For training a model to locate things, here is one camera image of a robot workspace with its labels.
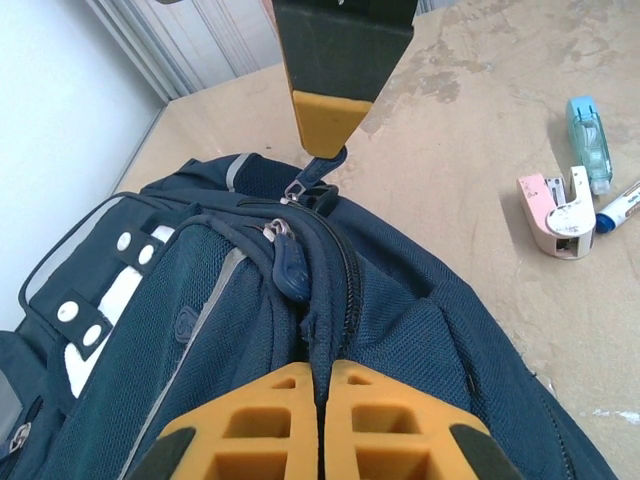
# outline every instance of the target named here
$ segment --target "wall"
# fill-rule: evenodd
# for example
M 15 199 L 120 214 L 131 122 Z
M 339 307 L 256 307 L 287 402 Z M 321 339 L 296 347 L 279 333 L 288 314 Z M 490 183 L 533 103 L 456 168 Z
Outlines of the wall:
M 114 189 L 162 107 L 81 0 L 0 2 L 0 328 L 51 246 Z

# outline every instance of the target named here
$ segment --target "marker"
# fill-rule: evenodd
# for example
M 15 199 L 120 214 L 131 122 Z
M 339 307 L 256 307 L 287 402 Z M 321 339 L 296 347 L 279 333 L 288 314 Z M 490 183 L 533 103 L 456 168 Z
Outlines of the marker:
M 596 232 L 609 233 L 640 210 L 640 181 L 596 215 Z

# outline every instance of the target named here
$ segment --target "zipper pull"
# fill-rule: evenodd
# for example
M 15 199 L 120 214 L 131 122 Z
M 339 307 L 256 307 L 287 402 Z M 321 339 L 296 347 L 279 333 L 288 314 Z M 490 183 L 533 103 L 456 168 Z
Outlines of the zipper pull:
M 342 165 L 347 159 L 347 155 L 347 147 L 342 147 L 342 150 L 340 150 L 335 158 L 314 157 L 309 165 L 307 165 L 286 188 L 283 202 L 297 202 L 300 195 L 310 188 L 315 187 L 323 177 Z
M 13 438 L 0 445 L 0 462 L 8 458 L 13 452 L 20 450 L 24 442 L 29 438 L 29 433 L 31 433 L 31 423 L 20 425 Z
M 309 267 L 302 245 L 296 241 L 293 231 L 287 222 L 276 218 L 265 225 L 263 234 L 273 243 L 275 250 L 273 283 L 289 300 L 308 302 L 311 299 Z

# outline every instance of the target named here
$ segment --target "navy blue backpack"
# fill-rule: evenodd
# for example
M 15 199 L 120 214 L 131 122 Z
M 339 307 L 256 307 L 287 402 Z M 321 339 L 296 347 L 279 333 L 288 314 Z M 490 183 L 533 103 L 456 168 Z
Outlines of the navy blue backpack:
M 51 250 L 0 332 L 0 479 L 125 478 L 171 420 L 291 362 L 321 414 L 337 359 L 471 412 L 526 479 L 615 478 L 469 285 L 334 186 L 282 202 L 299 173 L 191 160 Z

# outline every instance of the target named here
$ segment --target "pink stapler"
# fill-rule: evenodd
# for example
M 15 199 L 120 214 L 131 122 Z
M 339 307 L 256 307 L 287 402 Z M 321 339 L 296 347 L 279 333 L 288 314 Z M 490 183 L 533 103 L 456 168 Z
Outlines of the pink stapler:
M 587 170 L 571 168 L 567 202 L 562 178 L 536 173 L 517 181 L 522 207 L 538 246 L 543 252 L 566 260 L 584 257 L 593 246 L 596 214 Z

